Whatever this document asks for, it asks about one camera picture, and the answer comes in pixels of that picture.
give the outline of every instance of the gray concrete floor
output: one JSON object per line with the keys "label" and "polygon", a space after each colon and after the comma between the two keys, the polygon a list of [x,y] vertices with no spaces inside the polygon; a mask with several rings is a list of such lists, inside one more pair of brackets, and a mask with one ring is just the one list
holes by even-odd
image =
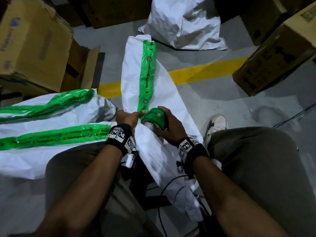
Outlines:
{"label": "gray concrete floor", "polygon": [[[119,81],[128,36],[146,21],[101,28],[77,27],[74,38],[80,45],[93,48],[101,45],[105,60],[100,84]],[[227,41],[226,51],[176,51],[158,43],[157,59],[168,70],[176,70],[206,63],[235,59],[252,54],[256,47],[239,17],[221,27]],[[229,128],[268,126],[284,121],[316,101],[316,65],[307,62],[282,83],[255,97],[248,97],[231,76],[207,79],[177,86],[178,91],[202,134],[211,115],[222,113]],[[122,108],[121,97],[111,98]],[[316,194],[316,108],[280,127],[297,143],[300,156]],[[34,231],[44,216],[44,181],[0,177],[0,236]],[[160,194],[156,188],[148,195]],[[161,229],[157,210],[147,211]],[[196,224],[172,206],[163,208],[162,221],[169,236],[183,236]]]}

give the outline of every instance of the black wristband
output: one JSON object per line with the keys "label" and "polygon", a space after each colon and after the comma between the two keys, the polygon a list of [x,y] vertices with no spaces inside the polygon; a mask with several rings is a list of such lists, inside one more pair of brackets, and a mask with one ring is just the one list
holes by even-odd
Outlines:
{"label": "black wristband", "polygon": [[127,153],[131,154],[136,145],[134,138],[132,137],[130,125],[120,124],[112,127],[105,144],[119,148],[122,151],[123,156]]}
{"label": "black wristband", "polygon": [[181,159],[184,162],[184,172],[189,179],[194,178],[193,162],[198,156],[209,156],[204,146],[198,141],[185,137],[179,140],[178,150]]}

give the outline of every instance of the green packing tape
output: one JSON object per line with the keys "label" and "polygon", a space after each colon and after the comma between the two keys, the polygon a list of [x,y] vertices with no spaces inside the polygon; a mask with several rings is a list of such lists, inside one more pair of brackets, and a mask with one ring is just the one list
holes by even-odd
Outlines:
{"label": "green packing tape", "polygon": [[13,121],[22,118],[43,118],[55,113],[66,111],[72,106],[88,103],[94,94],[94,89],[79,89],[62,92],[55,95],[45,105],[14,105],[0,108],[0,122]]}
{"label": "green packing tape", "polygon": [[150,122],[154,124],[156,128],[160,128],[162,130],[167,129],[169,126],[166,113],[159,108],[152,108],[148,113],[146,113],[141,123],[144,124],[145,122]]}
{"label": "green packing tape", "polygon": [[145,110],[148,112],[148,104],[154,94],[155,70],[156,43],[154,41],[144,40],[137,111]]}
{"label": "green packing tape", "polygon": [[107,139],[110,125],[86,124],[0,139],[0,150],[78,144]]}

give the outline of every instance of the white sneaker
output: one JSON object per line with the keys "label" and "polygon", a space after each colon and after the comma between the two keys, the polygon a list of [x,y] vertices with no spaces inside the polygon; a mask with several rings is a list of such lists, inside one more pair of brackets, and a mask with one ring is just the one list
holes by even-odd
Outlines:
{"label": "white sneaker", "polygon": [[227,125],[225,116],[223,116],[222,114],[217,114],[217,115],[212,116],[207,126],[207,131],[204,137],[206,148],[209,145],[209,142],[211,141],[211,135],[214,132],[227,130],[227,129],[228,129],[228,125]]}

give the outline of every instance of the forearm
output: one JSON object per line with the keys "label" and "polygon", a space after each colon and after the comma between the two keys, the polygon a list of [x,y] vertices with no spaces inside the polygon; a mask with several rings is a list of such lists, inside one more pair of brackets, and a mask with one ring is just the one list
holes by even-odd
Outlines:
{"label": "forearm", "polygon": [[282,227],[209,158],[196,158],[193,169],[212,213],[227,236],[288,237]]}
{"label": "forearm", "polygon": [[76,236],[84,231],[97,215],[121,159],[122,152],[118,148],[106,145],[62,199],[50,208],[34,236],[44,233],[45,236],[56,236],[54,231],[63,234],[60,236]]}

